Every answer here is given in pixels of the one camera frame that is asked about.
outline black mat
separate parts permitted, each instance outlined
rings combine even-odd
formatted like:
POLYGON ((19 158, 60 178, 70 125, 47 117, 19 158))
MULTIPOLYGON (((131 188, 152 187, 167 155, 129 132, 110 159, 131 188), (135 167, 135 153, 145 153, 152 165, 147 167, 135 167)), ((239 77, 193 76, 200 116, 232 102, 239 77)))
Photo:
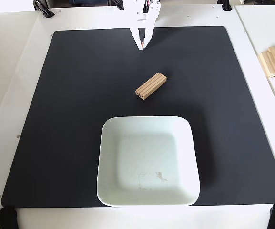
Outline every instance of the black mat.
POLYGON ((175 115, 191 125, 196 205, 275 203, 275 161, 223 27, 54 34, 2 197, 4 206, 101 207, 100 137, 111 117, 175 115), (167 76, 146 100, 135 89, 167 76))

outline stain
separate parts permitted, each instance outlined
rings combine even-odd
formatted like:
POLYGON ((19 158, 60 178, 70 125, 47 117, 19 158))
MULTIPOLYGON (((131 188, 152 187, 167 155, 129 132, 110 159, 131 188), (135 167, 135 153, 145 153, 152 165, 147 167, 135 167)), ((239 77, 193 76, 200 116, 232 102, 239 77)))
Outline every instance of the stain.
POLYGON ((161 172, 156 173, 156 177, 158 177, 158 178, 161 180, 162 183, 168 181, 168 180, 166 180, 166 179, 164 179, 164 178, 162 177, 162 173, 161 173, 161 172))

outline stacked wooden blocks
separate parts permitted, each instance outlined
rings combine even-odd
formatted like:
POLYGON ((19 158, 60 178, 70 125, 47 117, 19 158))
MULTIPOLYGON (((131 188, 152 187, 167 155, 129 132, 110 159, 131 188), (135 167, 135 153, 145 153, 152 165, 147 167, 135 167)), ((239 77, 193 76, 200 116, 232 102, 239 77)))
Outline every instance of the stacked wooden blocks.
POLYGON ((268 78, 275 77, 275 47, 269 47, 267 52, 259 55, 260 62, 268 78))
POLYGON ((152 76, 147 82, 136 89, 135 93, 138 97, 146 99, 149 95, 155 92, 160 86, 167 81, 167 77, 161 73, 152 76))

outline white square bowl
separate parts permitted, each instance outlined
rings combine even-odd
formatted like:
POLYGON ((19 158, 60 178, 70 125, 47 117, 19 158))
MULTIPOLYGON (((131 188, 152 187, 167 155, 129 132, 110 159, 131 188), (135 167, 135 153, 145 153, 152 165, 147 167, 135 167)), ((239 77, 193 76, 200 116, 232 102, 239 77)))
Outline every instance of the white square bowl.
POLYGON ((113 207, 191 205, 200 181, 191 127, 174 116, 117 117, 103 126, 97 196, 113 207))

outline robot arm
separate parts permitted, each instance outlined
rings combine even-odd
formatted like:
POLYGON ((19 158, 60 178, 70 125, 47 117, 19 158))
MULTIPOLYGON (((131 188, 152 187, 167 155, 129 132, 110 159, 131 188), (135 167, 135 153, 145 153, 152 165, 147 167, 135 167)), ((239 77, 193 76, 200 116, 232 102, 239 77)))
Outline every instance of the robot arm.
POLYGON ((160 13, 159 0, 123 0, 123 10, 129 24, 130 31, 139 50, 147 47, 152 38, 155 21, 160 13), (146 20, 146 32, 144 42, 139 38, 138 20, 146 20))

